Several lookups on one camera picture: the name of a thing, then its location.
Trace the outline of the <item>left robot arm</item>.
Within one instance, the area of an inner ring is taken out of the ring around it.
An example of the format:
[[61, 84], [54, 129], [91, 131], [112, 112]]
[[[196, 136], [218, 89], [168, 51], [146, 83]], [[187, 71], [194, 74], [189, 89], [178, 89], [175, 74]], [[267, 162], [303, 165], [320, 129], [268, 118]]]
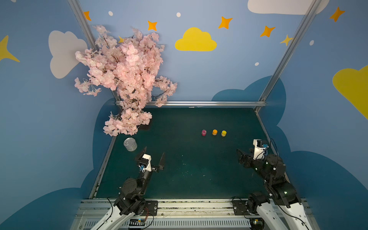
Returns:
[[140, 170], [138, 178], [128, 178], [119, 188], [120, 193], [111, 208], [93, 227], [93, 230], [118, 230], [133, 216], [141, 214], [145, 209], [146, 200], [143, 198], [147, 191], [153, 172], [164, 170], [165, 153], [162, 154], [157, 166], [151, 164], [151, 156], [147, 149], [135, 157]]

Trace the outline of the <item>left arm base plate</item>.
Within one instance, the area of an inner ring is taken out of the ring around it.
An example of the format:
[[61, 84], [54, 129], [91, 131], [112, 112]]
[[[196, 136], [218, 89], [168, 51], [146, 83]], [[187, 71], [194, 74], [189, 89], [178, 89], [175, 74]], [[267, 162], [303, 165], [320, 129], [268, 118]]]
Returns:
[[158, 212], [158, 200], [146, 200], [144, 204], [143, 211], [141, 212], [141, 216], [146, 216], [147, 212], [149, 215], [156, 216]]

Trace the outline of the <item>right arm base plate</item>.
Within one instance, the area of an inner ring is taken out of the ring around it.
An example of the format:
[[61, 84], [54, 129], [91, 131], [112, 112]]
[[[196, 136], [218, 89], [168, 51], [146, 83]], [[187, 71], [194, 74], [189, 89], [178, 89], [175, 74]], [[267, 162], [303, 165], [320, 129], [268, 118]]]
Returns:
[[257, 212], [248, 205], [248, 200], [236, 198], [231, 201], [231, 204], [236, 216], [255, 216], [257, 214]]

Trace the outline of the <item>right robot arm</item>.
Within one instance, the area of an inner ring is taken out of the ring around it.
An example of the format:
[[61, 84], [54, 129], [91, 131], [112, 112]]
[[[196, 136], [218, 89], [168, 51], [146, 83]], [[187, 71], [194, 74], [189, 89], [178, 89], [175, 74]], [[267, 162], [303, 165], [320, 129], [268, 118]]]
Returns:
[[286, 165], [277, 154], [264, 156], [236, 150], [238, 162], [253, 169], [264, 181], [268, 195], [249, 195], [247, 211], [259, 215], [271, 230], [312, 230], [301, 197], [286, 179]]

